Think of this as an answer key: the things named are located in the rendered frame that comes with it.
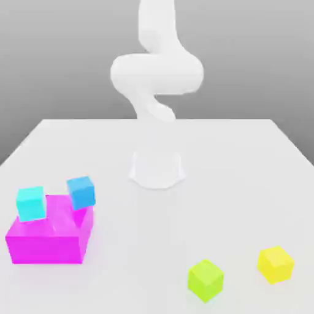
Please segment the small lime green cube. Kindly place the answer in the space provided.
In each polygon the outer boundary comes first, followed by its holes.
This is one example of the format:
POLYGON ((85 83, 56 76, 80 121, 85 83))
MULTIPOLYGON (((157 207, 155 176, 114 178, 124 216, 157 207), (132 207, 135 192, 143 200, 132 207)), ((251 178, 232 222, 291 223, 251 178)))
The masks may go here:
POLYGON ((208 302, 222 291, 223 280, 223 271, 208 259, 203 259, 188 270, 188 289, 202 302, 208 302))

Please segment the small blue cube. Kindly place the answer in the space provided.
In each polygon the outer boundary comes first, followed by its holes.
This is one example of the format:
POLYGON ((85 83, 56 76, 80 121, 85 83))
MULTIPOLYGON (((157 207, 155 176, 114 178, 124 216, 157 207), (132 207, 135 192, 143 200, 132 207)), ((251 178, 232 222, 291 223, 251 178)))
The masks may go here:
POLYGON ((67 189, 74 210, 80 210, 95 205, 94 185, 89 176, 69 179, 67 181, 67 189))

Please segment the small yellow cube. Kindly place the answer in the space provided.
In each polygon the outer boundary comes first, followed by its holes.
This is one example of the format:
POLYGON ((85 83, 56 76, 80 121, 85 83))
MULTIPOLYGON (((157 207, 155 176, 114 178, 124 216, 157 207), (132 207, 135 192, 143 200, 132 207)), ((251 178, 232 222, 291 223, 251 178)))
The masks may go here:
POLYGON ((257 269, 271 285, 289 280, 293 268, 294 259, 281 246, 259 252, 257 269))

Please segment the small cyan cube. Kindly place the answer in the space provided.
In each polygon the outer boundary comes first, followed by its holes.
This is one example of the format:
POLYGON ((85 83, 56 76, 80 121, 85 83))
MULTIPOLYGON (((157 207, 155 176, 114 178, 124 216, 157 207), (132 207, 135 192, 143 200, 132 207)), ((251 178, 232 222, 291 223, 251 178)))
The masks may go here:
POLYGON ((21 222, 46 218, 46 197, 43 186, 20 188, 16 197, 16 206, 21 222))

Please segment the large magenta box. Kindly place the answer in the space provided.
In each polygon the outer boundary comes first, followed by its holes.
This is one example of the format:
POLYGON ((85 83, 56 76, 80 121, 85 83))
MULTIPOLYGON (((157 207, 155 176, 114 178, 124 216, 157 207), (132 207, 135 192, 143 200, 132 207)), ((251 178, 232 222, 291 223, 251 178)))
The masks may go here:
POLYGON ((81 264, 94 223, 93 207, 74 210, 70 196, 46 195, 47 217, 21 222, 6 234, 14 264, 81 264))

